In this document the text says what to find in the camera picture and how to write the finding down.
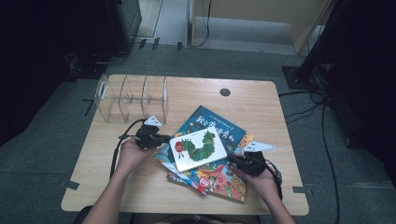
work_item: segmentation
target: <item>children's book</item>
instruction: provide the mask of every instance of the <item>children's book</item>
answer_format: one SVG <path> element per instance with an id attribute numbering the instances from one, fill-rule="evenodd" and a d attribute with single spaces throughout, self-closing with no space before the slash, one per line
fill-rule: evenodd
<path id="1" fill-rule="evenodd" d="M 244 153 L 243 148 L 252 140 L 253 135 L 247 133 L 233 153 L 242 156 Z M 168 173 L 167 178 L 170 181 L 188 186 L 182 178 L 172 172 Z M 243 202 L 245 200 L 248 182 L 234 163 L 227 161 L 227 163 L 222 166 L 222 169 L 218 170 L 217 177 L 211 178 L 210 181 L 213 181 L 209 189 L 210 194 L 236 200 L 238 202 Z"/>
<path id="2" fill-rule="evenodd" d="M 227 157 L 215 127 L 172 138 L 169 144 L 180 172 Z"/>
<path id="3" fill-rule="evenodd" d="M 175 136 L 179 137 L 185 134 L 195 133 L 209 127 L 216 128 L 219 139 L 227 153 L 233 153 L 246 133 L 245 130 L 227 119 L 200 105 L 186 122 L 184 122 Z M 209 192 L 214 180 L 228 161 L 226 159 L 214 161 L 189 171 L 180 172 L 177 170 L 174 153 L 170 144 L 165 144 L 157 155 L 155 155 L 154 159 L 204 195 Z"/>

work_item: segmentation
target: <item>green caterpillar illustration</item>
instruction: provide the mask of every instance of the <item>green caterpillar illustration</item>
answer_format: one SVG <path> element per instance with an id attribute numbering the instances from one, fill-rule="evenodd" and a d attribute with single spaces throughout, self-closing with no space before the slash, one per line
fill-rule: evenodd
<path id="1" fill-rule="evenodd" d="M 195 144 L 189 139 L 177 141 L 175 143 L 175 149 L 178 152 L 178 158 L 180 159 L 180 155 L 184 157 L 182 154 L 183 151 L 188 151 L 190 158 L 193 161 L 201 161 L 208 158 L 213 152 L 215 152 L 214 138 L 215 135 L 213 133 L 205 133 L 204 139 L 202 140 L 204 146 L 201 148 L 196 148 Z"/>

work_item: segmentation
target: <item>forearm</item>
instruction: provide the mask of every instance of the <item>forearm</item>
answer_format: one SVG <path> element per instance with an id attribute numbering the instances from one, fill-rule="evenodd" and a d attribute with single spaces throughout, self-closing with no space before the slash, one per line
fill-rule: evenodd
<path id="1" fill-rule="evenodd" d="M 295 224 L 288 209 L 286 209 L 285 205 L 277 195 L 264 196 L 262 199 L 270 209 L 271 215 L 273 216 L 276 224 Z"/>
<path id="2" fill-rule="evenodd" d="M 115 172 L 83 223 L 117 223 L 128 175 Z"/>

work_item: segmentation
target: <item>clear acrylic holder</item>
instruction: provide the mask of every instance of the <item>clear acrylic holder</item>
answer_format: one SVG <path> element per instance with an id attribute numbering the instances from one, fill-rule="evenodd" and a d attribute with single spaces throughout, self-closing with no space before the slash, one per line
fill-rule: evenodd
<path id="1" fill-rule="evenodd" d="M 96 106 L 109 123 L 148 119 L 154 115 L 165 124 L 167 101 L 166 77 L 102 75 L 95 93 Z"/>
<path id="2" fill-rule="evenodd" d="M 142 90 L 142 110 L 145 117 L 155 116 L 159 122 L 165 124 L 167 108 L 166 77 L 146 77 Z"/>

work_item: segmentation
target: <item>colorful book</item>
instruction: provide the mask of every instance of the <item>colorful book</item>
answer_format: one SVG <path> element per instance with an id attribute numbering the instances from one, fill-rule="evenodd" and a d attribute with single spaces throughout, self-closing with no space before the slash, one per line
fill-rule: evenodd
<path id="1" fill-rule="evenodd" d="M 195 133 L 209 127 L 216 128 L 220 141 L 227 153 L 233 153 L 246 133 L 245 130 L 227 119 L 200 105 L 180 127 L 175 136 L 179 137 Z M 214 180 L 228 161 L 226 159 L 214 161 L 189 171 L 180 172 L 177 170 L 175 157 L 169 144 L 164 145 L 154 159 L 204 195 L 209 192 Z"/>
<path id="2" fill-rule="evenodd" d="M 252 140 L 253 135 L 247 133 L 235 149 L 234 154 L 238 156 L 243 155 L 243 148 Z M 182 178 L 172 172 L 168 173 L 167 178 L 172 182 L 188 186 Z M 226 199 L 236 200 L 238 202 L 243 202 L 245 200 L 248 182 L 243 177 L 242 172 L 238 170 L 236 165 L 232 162 L 227 161 L 219 171 L 218 176 L 211 179 L 211 181 L 213 181 L 213 184 L 209 190 L 210 194 L 224 197 Z"/>

